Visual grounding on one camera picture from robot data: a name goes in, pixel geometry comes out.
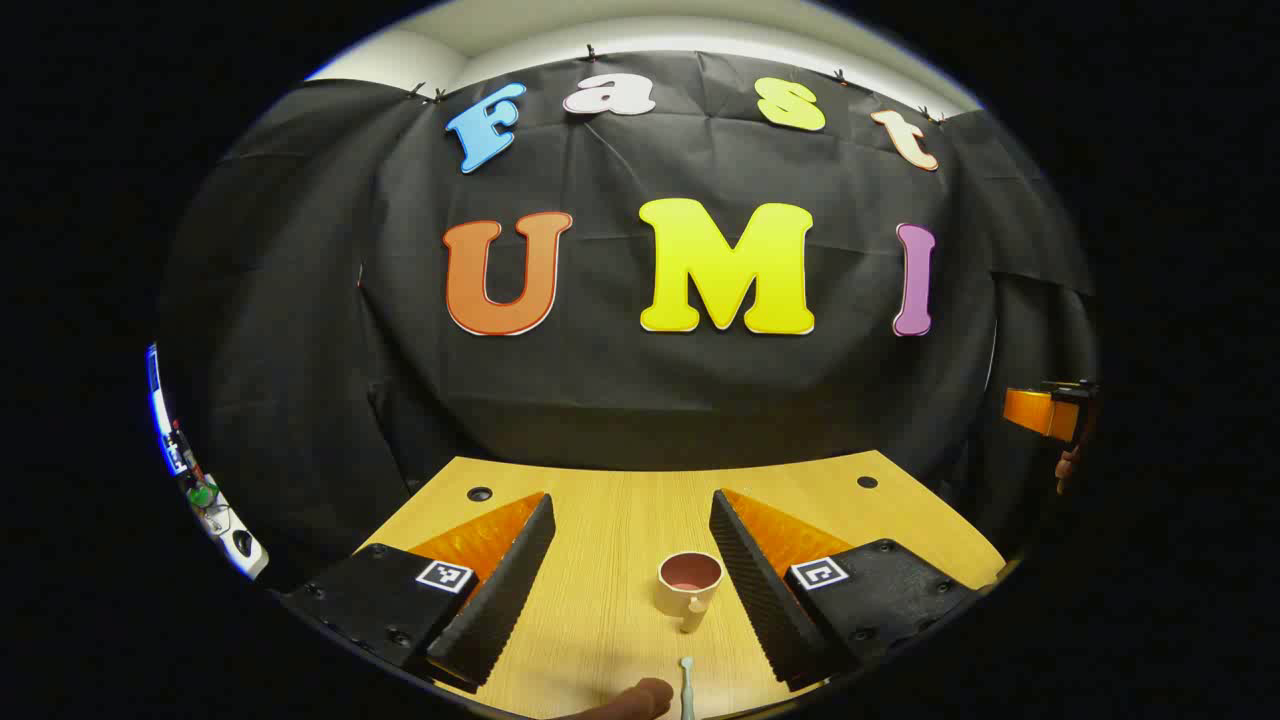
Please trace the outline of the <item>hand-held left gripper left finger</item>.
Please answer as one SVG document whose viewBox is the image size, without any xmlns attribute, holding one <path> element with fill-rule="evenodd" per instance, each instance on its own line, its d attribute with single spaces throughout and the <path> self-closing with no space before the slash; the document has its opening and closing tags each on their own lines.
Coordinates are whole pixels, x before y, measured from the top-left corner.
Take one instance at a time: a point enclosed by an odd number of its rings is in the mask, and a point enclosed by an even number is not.
<svg viewBox="0 0 1280 720">
<path fill-rule="evenodd" d="M 486 684 L 556 537 L 536 492 L 412 547 L 370 543 L 280 603 L 376 661 L 461 691 Z"/>
</svg>

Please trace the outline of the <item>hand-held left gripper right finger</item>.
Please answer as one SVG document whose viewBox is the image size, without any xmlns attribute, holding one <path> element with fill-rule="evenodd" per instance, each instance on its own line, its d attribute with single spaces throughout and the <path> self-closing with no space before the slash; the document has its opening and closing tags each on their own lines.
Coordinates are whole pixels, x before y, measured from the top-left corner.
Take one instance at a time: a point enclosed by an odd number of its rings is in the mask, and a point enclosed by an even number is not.
<svg viewBox="0 0 1280 720">
<path fill-rule="evenodd" d="M 718 489 L 709 529 L 774 678 L 791 691 L 874 667 L 980 597 L 893 538 L 859 546 L 783 530 L 781 512 Z"/>
</svg>

